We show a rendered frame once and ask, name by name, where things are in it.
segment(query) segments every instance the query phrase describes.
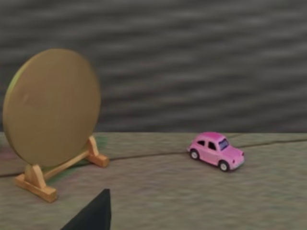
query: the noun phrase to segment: tire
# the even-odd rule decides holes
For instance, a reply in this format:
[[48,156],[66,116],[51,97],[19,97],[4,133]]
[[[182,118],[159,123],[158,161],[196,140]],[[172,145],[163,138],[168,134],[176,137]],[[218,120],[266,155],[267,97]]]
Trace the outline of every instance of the tire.
[[193,159],[193,160],[199,160],[200,159],[200,154],[198,153],[198,151],[197,150],[195,150],[195,149],[192,149],[191,151],[190,151],[190,157]]
[[220,161],[219,162],[219,169],[223,172],[229,171],[230,167],[229,164],[226,161]]

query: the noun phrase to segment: gray background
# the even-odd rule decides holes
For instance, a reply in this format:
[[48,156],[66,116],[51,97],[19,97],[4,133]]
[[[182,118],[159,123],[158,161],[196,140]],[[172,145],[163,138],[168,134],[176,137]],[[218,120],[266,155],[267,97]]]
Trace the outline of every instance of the gray background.
[[98,71],[97,130],[306,132],[306,12],[295,0],[3,0],[1,100],[27,59],[62,47]]

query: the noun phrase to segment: toy car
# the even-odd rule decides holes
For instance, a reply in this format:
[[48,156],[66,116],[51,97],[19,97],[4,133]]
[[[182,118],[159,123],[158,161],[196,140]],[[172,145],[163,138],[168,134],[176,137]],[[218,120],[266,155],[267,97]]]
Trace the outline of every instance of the toy car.
[[218,166],[223,172],[234,170],[245,161],[243,151],[232,147],[225,136],[215,132],[199,134],[188,152],[192,159]]

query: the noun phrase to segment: car windshield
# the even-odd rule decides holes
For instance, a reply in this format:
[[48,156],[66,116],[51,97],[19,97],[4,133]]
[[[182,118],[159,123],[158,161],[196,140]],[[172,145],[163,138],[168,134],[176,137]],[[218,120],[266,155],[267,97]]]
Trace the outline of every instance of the car windshield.
[[226,139],[219,142],[220,150],[224,150],[229,146],[229,143]]

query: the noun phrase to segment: wooden disc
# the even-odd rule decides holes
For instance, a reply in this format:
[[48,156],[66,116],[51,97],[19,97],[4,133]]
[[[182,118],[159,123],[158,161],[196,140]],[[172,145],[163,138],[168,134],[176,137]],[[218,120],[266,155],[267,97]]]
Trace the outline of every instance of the wooden disc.
[[3,129],[24,161],[57,166],[80,153],[94,131],[100,102],[90,63],[74,51],[50,49],[14,76],[4,99]]

